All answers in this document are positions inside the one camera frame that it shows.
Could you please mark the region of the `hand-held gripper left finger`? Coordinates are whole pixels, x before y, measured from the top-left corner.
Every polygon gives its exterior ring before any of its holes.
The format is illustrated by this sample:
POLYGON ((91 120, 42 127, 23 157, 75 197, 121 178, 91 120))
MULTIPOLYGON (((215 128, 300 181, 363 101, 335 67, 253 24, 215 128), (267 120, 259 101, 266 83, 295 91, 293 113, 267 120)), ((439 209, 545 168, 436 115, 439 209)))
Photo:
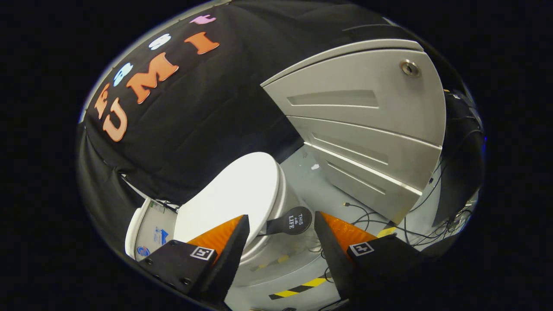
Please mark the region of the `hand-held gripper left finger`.
POLYGON ((223 303, 249 236, 239 215, 185 243, 170 240, 138 265, 150 277, 201 303, 223 303))

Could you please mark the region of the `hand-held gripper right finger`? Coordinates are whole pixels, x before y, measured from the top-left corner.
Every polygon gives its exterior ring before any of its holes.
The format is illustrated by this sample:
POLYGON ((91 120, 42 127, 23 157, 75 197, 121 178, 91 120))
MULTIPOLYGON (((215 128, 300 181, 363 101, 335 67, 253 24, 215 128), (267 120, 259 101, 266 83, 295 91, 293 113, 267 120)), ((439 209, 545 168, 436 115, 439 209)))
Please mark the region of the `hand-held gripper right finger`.
POLYGON ((315 230, 341 298, 360 301, 392 292, 421 276, 423 252, 395 235, 378 238, 355 225, 315 213, 315 230))

